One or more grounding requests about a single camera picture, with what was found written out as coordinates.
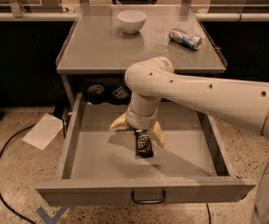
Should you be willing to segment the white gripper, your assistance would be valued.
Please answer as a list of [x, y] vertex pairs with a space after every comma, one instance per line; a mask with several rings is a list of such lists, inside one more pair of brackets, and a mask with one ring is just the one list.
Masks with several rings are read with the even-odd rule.
[[128, 108], [126, 114], [121, 114], [110, 125], [110, 131], [127, 130], [129, 125], [136, 130], [148, 130], [149, 138], [158, 146], [164, 147], [165, 138], [160, 123], [157, 121], [158, 109], [151, 115], [136, 114], [131, 108]]

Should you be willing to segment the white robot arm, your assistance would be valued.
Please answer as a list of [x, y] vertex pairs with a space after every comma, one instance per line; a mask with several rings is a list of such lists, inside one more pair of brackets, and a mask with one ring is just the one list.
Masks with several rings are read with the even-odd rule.
[[[132, 91], [131, 102], [110, 125], [112, 131], [145, 130], [162, 146], [157, 112], [159, 102], [166, 99], [269, 138], [268, 82], [176, 75], [165, 57], [132, 64], [124, 80]], [[269, 161], [257, 190], [251, 224], [269, 224]]]

